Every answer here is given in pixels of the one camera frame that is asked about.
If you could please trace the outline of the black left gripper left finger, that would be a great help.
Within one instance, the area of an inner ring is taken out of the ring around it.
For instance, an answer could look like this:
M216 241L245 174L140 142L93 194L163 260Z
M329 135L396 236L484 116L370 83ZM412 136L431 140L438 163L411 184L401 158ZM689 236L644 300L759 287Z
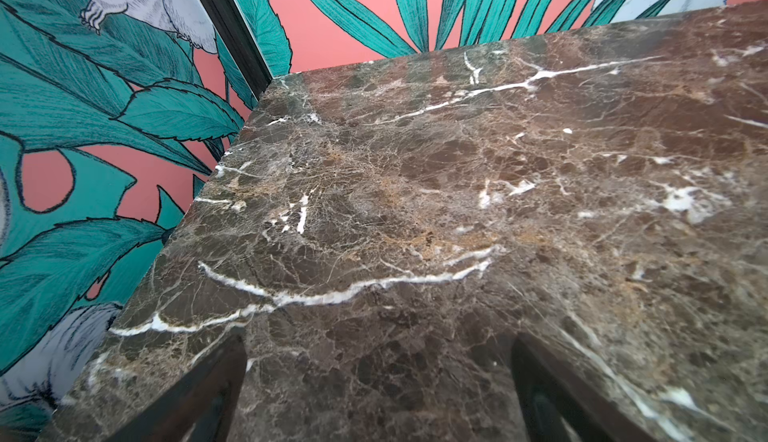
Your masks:
M244 334L231 332L110 441L225 441L247 366Z

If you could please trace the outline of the black left corner frame post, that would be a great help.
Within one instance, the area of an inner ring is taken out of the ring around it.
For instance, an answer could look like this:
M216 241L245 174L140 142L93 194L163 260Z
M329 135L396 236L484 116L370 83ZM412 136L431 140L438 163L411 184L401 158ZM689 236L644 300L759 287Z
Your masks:
M250 92L260 98L272 74L236 0L200 0Z

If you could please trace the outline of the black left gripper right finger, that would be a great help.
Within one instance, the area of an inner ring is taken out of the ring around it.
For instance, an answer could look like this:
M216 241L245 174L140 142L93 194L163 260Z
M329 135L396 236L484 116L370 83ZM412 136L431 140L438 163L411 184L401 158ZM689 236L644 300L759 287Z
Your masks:
M568 441L569 429L582 441L653 439L530 333L512 344L511 374L531 441Z

